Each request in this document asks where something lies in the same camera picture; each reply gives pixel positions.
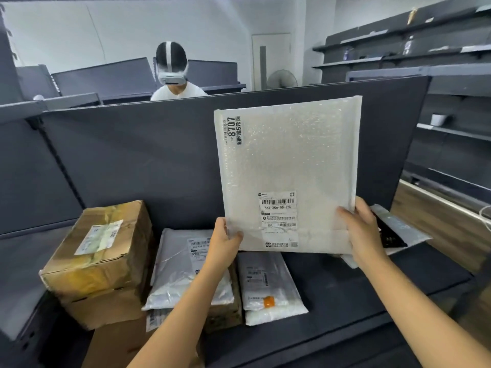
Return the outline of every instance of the brown cardboard box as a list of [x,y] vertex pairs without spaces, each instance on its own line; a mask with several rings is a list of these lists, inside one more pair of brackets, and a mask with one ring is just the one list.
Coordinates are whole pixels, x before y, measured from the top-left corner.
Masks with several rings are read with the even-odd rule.
[[62,301],[61,304],[82,327],[92,330],[144,317],[140,294],[140,288],[128,287],[97,292],[81,300]]
[[237,266],[235,261],[228,268],[232,291],[234,293],[234,302],[229,305],[211,306],[206,318],[204,331],[212,333],[220,329],[235,327],[242,324],[242,299],[237,277]]
[[[82,368],[126,368],[153,332],[146,332],[145,317],[96,329]],[[189,368],[204,368],[198,348]]]
[[136,287],[146,266],[151,234],[141,200],[86,209],[39,274],[63,303]]

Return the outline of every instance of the neck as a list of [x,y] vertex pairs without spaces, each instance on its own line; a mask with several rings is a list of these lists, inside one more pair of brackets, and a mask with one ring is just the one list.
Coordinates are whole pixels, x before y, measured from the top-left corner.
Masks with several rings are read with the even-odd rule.
[[168,85],[167,86],[172,94],[179,95],[182,92],[184,92],[185,88],[187,87],[187,82],[183,85]]

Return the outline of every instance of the orange sticker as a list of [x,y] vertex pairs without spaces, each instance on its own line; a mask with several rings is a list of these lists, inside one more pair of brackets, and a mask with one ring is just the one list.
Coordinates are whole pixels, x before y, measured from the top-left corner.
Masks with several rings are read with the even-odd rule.
[[263,302],[264,302],[264,308],[265,309],[267,309],[269,307],[273,307],[274,306],[274,297],[273,296],[264,297]]

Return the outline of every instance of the person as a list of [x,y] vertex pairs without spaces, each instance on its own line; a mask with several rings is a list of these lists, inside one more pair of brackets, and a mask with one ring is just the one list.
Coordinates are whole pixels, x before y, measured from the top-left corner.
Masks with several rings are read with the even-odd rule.
[[[338,208],[338,213],[348,227],[354,259],[421,365],[424,368],[491,367],[491,353],[390,260],[382,247],[377,220],[365,201],[357,197],[355,213],[343,208]],[[202,270],[128,368],[187,368],[215,289],[234,260],[241,241],[241,233],[229,239],[225,219],[217,219]]]
[[183,47],[174,41],[162,42],[157,47],[157,78],[163,85],[150,100],[203,97],[207,94],[187,80],[187,57]]

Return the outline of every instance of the white door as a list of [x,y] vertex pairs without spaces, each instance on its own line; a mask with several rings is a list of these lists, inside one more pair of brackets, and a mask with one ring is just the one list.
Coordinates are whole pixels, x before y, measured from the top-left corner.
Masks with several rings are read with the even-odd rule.
[[292,71],[291,34],[252,36],[254,90],[267,89],[269,75],[278,70]]

